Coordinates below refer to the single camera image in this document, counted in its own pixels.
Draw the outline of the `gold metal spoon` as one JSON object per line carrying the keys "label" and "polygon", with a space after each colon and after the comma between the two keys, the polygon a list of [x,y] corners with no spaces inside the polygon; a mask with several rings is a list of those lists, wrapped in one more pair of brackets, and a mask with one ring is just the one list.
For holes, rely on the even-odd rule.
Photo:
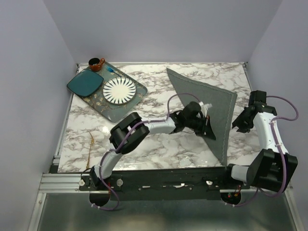
{"label": "gold metal spoon", "polygon": [[89,154],[88,154],[86,169],[89,169],[89,167],[90,167],[90,155],[91,155],[92,147],[94,145],[94,137],[93,137],[93,135],[91,134],[90,131],[89,131],[89,134],[90,134],[90,137],[91,137],[91,141],[90,141],[90,147],[89,147]]}

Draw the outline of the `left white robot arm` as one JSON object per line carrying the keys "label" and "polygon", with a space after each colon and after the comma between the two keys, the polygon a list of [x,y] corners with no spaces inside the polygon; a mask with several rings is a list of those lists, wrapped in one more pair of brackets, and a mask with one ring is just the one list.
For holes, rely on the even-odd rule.
{"label": "left white robot arm", "polygon": [[148,135],[174,134],[184,128],[191,129],[196,136],[216,140],[207,107],[202,102],[190,102],[182,110],[169,112],[166,118],[143,120],[137,112],[129,114],[111,129],[111,148],[91,168],[91,186],[102,190],[121,157],[135,150]]}

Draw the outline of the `grey cloth napkin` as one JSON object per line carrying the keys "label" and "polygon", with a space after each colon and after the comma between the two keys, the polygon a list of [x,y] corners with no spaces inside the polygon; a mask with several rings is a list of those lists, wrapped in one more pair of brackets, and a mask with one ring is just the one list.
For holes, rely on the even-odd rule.
{"label": "grey cloth napkin", "polygon": [[195,101],[194,96],[207,106],[207,114],[210,116],[210,124],[216,140],[204,138],[204,141],[220,163],[227,165],[229,132],[237,94],[189,79],[169,68],[167,69],[167,74],[184,106],[191,101]]}

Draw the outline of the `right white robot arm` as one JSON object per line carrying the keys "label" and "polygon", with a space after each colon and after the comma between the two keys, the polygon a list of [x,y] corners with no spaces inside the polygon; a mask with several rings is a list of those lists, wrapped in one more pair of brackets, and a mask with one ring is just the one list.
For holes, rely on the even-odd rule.
{"label": "right white robot arm", "polygon": [[269,190],[272,197],[284,192],[298,165],[297,157],[289,154],[279,133],[277,115],[273,106],[267,105],[268,95],[256,90],[250,93],[248,106],[233,121],[238,132],[257,130],[260,152],[248,166],[230,164],[230,172],[221,177],[222,185],[233,188],[241,181],[261,190]]}

